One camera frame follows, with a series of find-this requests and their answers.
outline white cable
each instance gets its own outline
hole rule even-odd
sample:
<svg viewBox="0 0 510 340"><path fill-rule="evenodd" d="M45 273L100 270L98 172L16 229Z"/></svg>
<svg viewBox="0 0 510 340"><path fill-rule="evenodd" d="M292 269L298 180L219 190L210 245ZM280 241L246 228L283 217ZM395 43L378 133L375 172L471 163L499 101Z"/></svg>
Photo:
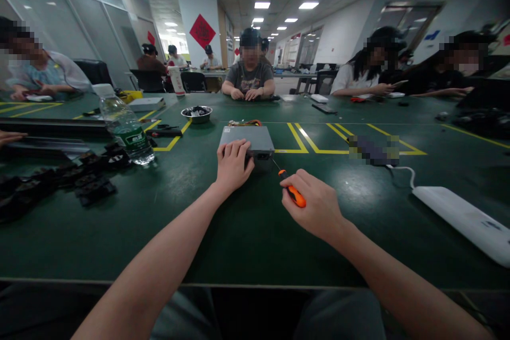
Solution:
<svg viewBox="0 0 510 340"><path fill-rule="evenodd" d="M405 166L398 166L398 167L393 167L392 165L386 165L387 168L390 168L390 169L393 169L393 170L400 170L400 169L406 169L406 170L409 170L411 172L411 180L409 182L409 185L411 186L411 188L414 190L414 178L416 177L416 173L414 172L414 170L410 167L405 167Z"/></svg>

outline gray t-shirt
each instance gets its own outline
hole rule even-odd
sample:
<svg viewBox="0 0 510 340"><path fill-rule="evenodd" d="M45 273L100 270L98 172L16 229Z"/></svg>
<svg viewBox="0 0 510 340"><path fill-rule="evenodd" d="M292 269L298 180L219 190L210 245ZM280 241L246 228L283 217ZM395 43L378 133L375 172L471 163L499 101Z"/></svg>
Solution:
<svg viewBox="0 0 510 340"><path fill-rule="evenodd" d="M268 64L259 63L253 71L249 72L242 62L238 62L230 67L225 80L246 93L250 89L264 87L264 83L272 79L273 71Z"/></svg>

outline hand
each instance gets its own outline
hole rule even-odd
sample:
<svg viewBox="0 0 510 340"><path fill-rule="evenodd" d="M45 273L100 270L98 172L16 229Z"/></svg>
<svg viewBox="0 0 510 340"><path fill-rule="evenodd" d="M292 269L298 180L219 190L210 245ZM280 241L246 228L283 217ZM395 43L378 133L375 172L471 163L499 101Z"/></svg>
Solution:
<svg viewBox="0 0 510 340"><path fill-rule="evenodd" d="M465 97L469 93L468 88L448 88L439 90L438 96L454 96L454 97Z"/></svg>
<svg viewBox="0 0 510 340"><path fill-rule="evenodd" d="M0 130L0 149L3 145L6 145L11 142L16 142L26 137L26 133L16 133L16 132L4 132Z"/></svg>
<svg viewBox="0 0 510 340"><path fill-rule="evenodd" d="M230 92L230 96L232 97L232 99L244 99L243 92L238 88L232 89Z"/></svg>
<svg viewBox="0 0 510 340"><path fill-rule="evenodd" d="M20 102L26 101L27 97L25 96L25 93L24 93L25 91L23 91L23 90L15 91L14 93L11 94L11 100L20 101Z"/></svg>
<svg viewBox="0 0 510 340"><path fill-rule="evenodd" d="M37 94L39 94L40 96L55 97L57 95L57 92L55 89L53 89L52 85L44 84L39 80L36 80L36 83L41 87L41 89L39 89L37 92Z"/></svg>
<svg viewBox="0 0 510 340"><path fill-rule="evenodd" d="M340 213L335 189L303 169L280 182L283 187L290 185L305 198L307 206L298 207L286 189L283 189L283 206L301 227L331 244L347 224Z"/></svg>
<svg viewBox="0 0 510 340"><path fill-rule="evenodd" d="M228 195L240 188L248 179L255 163L250 158L246 168L244 160L246 151L250 148L251 142L242 139L229 144L223 144L218 148L218 176L216 184L224 189Z"/></svg>
<svg viewBox="0 0 510 340"><path fill-rule="evenodd" d="M370 93L375 96L387 96L394 90L395 87L393 85L381 83L370 88Z"/></svg>
<svg viewBox="0 0 510 340"><path fill-rule="evenodd" d="M262 96L264 94L264 88L258 89L250 89L246 92L246 97L244 98L246 101L252 101L258 96Z"/></svg>

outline green bottle label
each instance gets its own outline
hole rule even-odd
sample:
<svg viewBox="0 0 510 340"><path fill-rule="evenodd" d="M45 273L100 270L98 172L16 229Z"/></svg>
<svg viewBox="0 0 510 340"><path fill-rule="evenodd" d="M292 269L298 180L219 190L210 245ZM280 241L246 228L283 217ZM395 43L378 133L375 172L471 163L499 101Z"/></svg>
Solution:
<svg viewBox="0 0 510 340"><path fill-rule="evenodd" d="M117 134L117 142L126 150L140 150L150 146L141 127L129 133Z"/></svg>

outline face mask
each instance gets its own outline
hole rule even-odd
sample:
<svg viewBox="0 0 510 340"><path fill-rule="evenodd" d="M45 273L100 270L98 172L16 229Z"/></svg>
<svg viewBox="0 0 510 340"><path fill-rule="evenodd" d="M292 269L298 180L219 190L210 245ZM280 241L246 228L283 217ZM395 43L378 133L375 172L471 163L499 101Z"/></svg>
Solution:
<svg viewBox="0 0 510 340"><path fill-rule="evenodd" d="M462 73L464 77L478 72L478 64L459 64L457 70Z"/></svg>

